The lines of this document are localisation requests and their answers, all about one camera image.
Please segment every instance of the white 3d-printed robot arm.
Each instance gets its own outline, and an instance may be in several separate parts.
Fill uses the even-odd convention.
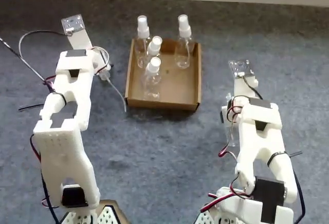
[[[88,127],[95,73],[93,62],[97,56],[92,50],[61,53],[52,86],[54,92],[46,98],[40,111],[41,120],[33,130],[51,203],[79,213],[77,217],[93,215],[94,224],[97,223],[95,209],[99,205],[100,192],[94,168],[84,151],[81,131]],[[77,103],[76,114],[54,127],[52,115],[69,102]],[[67,178],[76,184],[63,186]]]
[[[226,126],[239,129],[240,152],[237,157],[235,174],[243,191],[235,196],[230,188],[223,187],[209,207],[203,207],[195,224],[204,223],[205,217],[214,223],[237,224],[292,224],[294,213],[283,203],[293,203],[297,198],[297,185],[290,157],[285,152],[282,138],[282,122],[276,104],[256,98],[258,86],[249,61],[230,62],[234,73],[234,96],[229,101],[234,111],[229,115],[231,123],[223,115]],[[226,114],[229,105],[222,107]],[[256,159],[267,163],[275,180],[256,177],[253,163]]]

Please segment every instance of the black wire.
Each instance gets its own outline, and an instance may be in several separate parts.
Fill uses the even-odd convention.
[[[233,187],[233,183],[238,179],[239,174],[240,174],[240,173],[238,173],[238,174],[236,175],[235,179],[232,180],[232,182],[231,182],[231,184],[230,184],[230,190],[231,190],[231,192],[232,192],[235,196],[238,196],[238,197],[241,198],[241,199],[245,199],[245,198],[242,197],[240,194],[236,193],[235,190],[234,190],[234,187]]]
[[[60,96],[63,98],[63,101],[64,101],[64,106],[66,106],[66,104],[67,104],[67,101],[66,101],[66,99],[65,99],[65,96],[64,96],[62,93],[58,93],[58,92],[56,92],[55,90],[54,90],[54,91],[52,91],[51,93],[54,93],[54,94],[58,94],[58,95],[60,95]]]
[[[282,153],[274,153],[274,156],[272,155],[271,159],[269,160],[272,161],[272,159],[277,156],[277,155],[281,155]],[[295,152],[292,154],[292,156],[296,156],[296,155],[301,155],[302,154],[302,151],[298,151],[298,152]],[[305,201],[304,201],[304,196],[303,196],[303,191],[302,191],[302,188],[300,186],[300,183],[299,183],[299,180],[298,180],[298,177],[295,173],[295,170],[293,169],[293,172],[294,172],[294,177],[295,177],[295,181],[296,181],[296,186],[297,186],[297,190],[298,190],[298,194],[299,194],[299,199],[300,199],[300,205],[302,207],[302,214],[297,218],[297,220],[294,222],[294,224],[298,224],[305,216],[305,213],[306,213],[306,207],[305,207]]]
[[[304,218],[304,216],[305,216],[306,207],[305,207],[305,202],[304,202],[304,196],[303,196],[302,188],[300,186],[300,183],[299,183],[298,177],[297,177],[297,175],[295,173],[295,170],[293,170],[293,171],[294,171],[295,181],[296,181],[297,190],[298,190],[298,194],[299,194],[300,204],[301,204],[301,207],[302,207],[302,214],[294,222],[294,224],[298,224]]]
[[[24,107],[20,107],[19,111],[22,112],[22,111],[30,109],[30,108],[42,107],[43,105],[44,105],[43,103],[40,103],[40,104],[35,104],[35,105],[24,106]]]
[[[43,186],[43,191],[45,192],[45,198],[46,198],[46,201],[47,201],[47,204],[48,204],[48,208],[51,212],[51,215],[55,221],[56,224],[60,224],[60,222],[58,221],[58,218],[53,210],[53,207],[51,205],[51,202],[50,202],[50,199],[49,199],[49,195],[48,195],[48,190],[47,190],[47,185],[46,185],[46,182],[41,174],[41,178],[42,178],[42,186]]]
[[[32,141],[32,138],[33,138],[34,134],[31,135],[30,137],[30,145],[31,145],[31,148],[35,154],[35,156],[38,158],[39,162],[41,162],[41,156],[40,156],[40,153],[36,150],[34,144],[33,144],[33,141]]]
[[[255,92],[255,94],[259,97],[259,99],[262,100],[263,97],[261,96],[261,94],[259,94],[259,92],[258,92],[255,88],[251,87],[250,84],[248,84],[248,82],[247,82],[245,76],[242,76],[242,78],[243,78],[243,81],[245,81],[246,85],[247,85],[247,86],[248,86],[253,92]]]

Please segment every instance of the cardboard tray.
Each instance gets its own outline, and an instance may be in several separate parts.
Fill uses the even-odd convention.
[[[143,99],[141,78],[144,70],[137,65],[134,43],[132,40],[125,89],[128,106],[197,110],[201,103],[201,45],[196,43],[190,67],[180,69],[173,57],[176,41],[163,40],[160,50],[160,100],[149,101]]]

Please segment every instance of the bottle cap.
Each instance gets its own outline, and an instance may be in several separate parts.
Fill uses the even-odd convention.
[[[138,32],[138,37],[142,39],[146,39],[150,36],[150,29],[148,27],[148,19],[146,16],[141,15],[137,18],[137,32]]]
[[[152,41],[150,42],[148,46],[148,54],[150,55],[157,55],[160,52],[162,44],[162,38],[159,36],[155,36],[152,38]]]
[[[191,26],[187,15],[182,14],[178,17],[179,35],[181,38],[189,38],[192,35]]]
[[[147,70],[151,73],[159,72],[161,60],[158,57],[153,57],[147,65]]]

